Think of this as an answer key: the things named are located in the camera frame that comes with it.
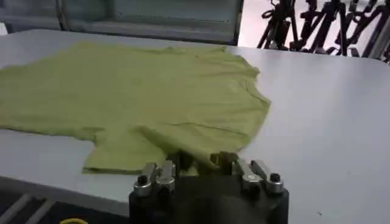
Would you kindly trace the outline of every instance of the metal clamp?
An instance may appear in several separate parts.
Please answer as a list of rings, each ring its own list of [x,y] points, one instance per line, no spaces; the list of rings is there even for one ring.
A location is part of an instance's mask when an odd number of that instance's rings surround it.
[[[255,174],[258,174],[265,180],[266,190],[273,194],[280,194],[285,191],[285,185],[280,175],[271,173],[264,162],[261,160],[252,160],[250,166]]]
[[[142,174],[138,176],[134,183],[134,192],[139,197],[146,197],[152,190],[152,184],[155,182],[158,174],[157,165],[155,163],[148,163],[142,170]]]
[[[237,165],[242,173],[243,189],[259,189],[261,178],[254,174],[248,164],[243,159],[237,159]]]
[[[156,183],[161,188],[166,188],[172,192],[175,190],[175,164],[171,160],[166,160],[161,168],[161,175],[156,179]]]

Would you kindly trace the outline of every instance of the yellow cable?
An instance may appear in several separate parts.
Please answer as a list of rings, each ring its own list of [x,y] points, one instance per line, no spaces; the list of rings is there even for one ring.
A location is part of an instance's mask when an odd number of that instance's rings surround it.
[[[81,219],[65,219],[60,222],[60,224],[88,224],[86,221]]]

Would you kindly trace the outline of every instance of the table surface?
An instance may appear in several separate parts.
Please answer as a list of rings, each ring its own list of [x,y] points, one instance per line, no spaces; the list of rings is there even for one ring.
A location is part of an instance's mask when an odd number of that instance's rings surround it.
[[[80,41],[134,47],[209,44],[31,30],[0,37],[0,68],[25,65]],[[262,159],[290,191],[290,223],[390,223],[390,67],[363,58],[228,47],[260,69],[272,100],[239,154]],[[0,130],[0,186],[117,214],[134,176],[82,174],[93,143]]]

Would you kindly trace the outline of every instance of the t-shirt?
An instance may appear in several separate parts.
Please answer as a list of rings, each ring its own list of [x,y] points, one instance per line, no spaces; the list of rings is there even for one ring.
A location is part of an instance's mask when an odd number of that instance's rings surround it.
[[[85,169],[131,172],[182,150],[237,152],[270,101],[258,69],[223,47],[134,49],[80,42],[0,70],[0,128],[90,140]]]

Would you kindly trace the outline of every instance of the bolt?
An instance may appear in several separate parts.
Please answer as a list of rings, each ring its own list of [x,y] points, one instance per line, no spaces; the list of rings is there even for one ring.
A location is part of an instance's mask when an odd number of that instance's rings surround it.
[[[280,175],[277,173],[272,173],[269,176],[269,180],[271,180],[272,182],[280,182]]]
[[[147,183],[147,176],[145,175],[141,175],[137,178],[137,183],[140,185],[140,186],[144,186],[146,183]]]

